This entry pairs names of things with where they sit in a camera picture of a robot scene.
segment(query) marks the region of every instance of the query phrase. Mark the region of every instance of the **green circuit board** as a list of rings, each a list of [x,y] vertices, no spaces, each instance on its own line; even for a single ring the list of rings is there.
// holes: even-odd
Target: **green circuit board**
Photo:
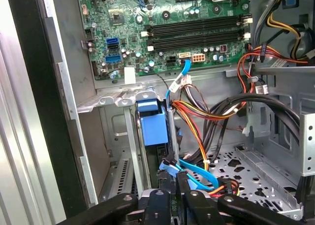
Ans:
[[[227,0],[212,2],[211,0],[79,0],[82,21],[86,35],[93,37],[90,41],[92,49],[90,59],[96,80],[109,79],[111,70],[119,69],[114,78],[124,74],[123,67],[133,66],[136,75],[147,75],[182,69],[178,53],[203,53],[203,62],[192,63],[191,68],[213,68],[220,64],[236,63],[245,52],[245,41],[216,42],[207,47],[201,46],[174,48],[174,50],[148,51],[148,37],[142,37],[146,25],[176,24],[200,19],[232,17],[249,14],[249,0]],[[232,31],[226,28],[210,32]],[[191,32],[181,36],[192,35]],[[106,39],[117,38],[119,47],[109,50]],[[224,53],[217,51],[224,45]],[[214,51],[202,52],[204,48],[215,48]],[[117,62],[107,62],[105,57],[119,55]],[[176,57],[172,65],[166,63],[168,57]]]

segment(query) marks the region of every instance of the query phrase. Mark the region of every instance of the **yellow cable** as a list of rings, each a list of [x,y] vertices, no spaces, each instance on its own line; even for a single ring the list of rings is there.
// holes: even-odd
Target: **yellow cable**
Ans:
[[[202,143],[200,141],[200,138],[198,136],[198,133],[195,131],[193,125],[192,125],[192,122],[190,121],[189,117],[187,116],[187,114],[182,110],[182,109],[177,109],[181,114],[182,116],[184,117],[184,119],[186,120],[190,130],[192,131],[193,135],[195,136],[196,140],[198,141],[198,144],[199,144],[199,148],[200,148],[200,151],[201,151],[201,154],[202,154],[202,158],[204,160],[204,169],[206,171],[208,171],[209,169],[209,165],[207,162],[205,162],[207,160],[207,155],[206,155],[206,152],[204,151],[203,147],[202,147]]]
[[[299,33],[293,29],[292,27],[284,24],[284,23],[281,23],[281,22],[277,22],[273,19],[273,13],[271,13],[271,15],[268,17],[267,19],[267,24],[270,26],[270,27],[275,27],[275,28],[279,28],[279,29],[283,29],[283,30],[286,30],[286,31],[289,31],[289,32],[293,32],[295,35],[296,35],[296,42],[295,42],[295,45],[293,47],[293,51],[292,51],[292,57],[294,59],[296,59],[296,56],[295,56],[295,52],[299,46],[299,40],[301,39],[301,36],[299,35]]]
[[[206,112],[204,112],[204,111],[201,111],[201,110],[199,110],[198,108],[195,108],[195,107],[192,106],[191,104],[186,103],[186,102],[184,102],[184,101],[174,100],[174,101],[173,101],[173,104],[174,104],[174,103],[176,104],[177,102],[179,102],[179,103],[181,103],[181,104],[183,104],[183,105],[186,105],[187,107],[192,108],[193,110],[197,111],[198,113],[201,113],[201,114],[203,114],[203,115],[205,115],[205,116],[208,116],[208,117],[210,117],[210,118],[226,119],[226,118],[229,118],[229,117],[231,117],[231,116],[233,116],[233,115],[235,114],[235,113],[232,113],[232,114],[225,115],[225,116],[213,115],[213,114],[209,114],[209,113],[206,113]]]

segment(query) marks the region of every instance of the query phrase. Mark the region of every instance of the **motherboard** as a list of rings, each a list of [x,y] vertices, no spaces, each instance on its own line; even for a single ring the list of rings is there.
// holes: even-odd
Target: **motherboard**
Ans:
[[[249,39],[249,0],[79,0],[96,80],[236,63]]]

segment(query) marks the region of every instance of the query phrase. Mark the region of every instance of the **ram slot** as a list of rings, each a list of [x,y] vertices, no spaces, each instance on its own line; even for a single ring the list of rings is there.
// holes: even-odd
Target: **ram slot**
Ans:
[[[199,32],[204,30],[217,30],[228,27],[236,27],[241,24],[241,20],[242,19],[240,16],[202,19],[198,21],[147,26],[147,31],[150,36],[159,37],[187,32]]]
[[[220,32],[212,34],[199,34],[176,38],[164,38],[152,40],[155,51],[174,50],[176,48],[207,46],[214,43],[227,43],[242,38],[243,30],[232,32]]]

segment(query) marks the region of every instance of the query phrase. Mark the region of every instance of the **blue sata port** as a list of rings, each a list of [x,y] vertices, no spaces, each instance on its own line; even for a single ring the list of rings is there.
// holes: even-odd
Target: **blue sata port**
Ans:
[[[106,39],[106,44],[119,44],[118,38],[108,38]]]
[[[119,54],[105,57],[105,62],[108,64],[119,63],[121,61],[122,61],[122,57]]]

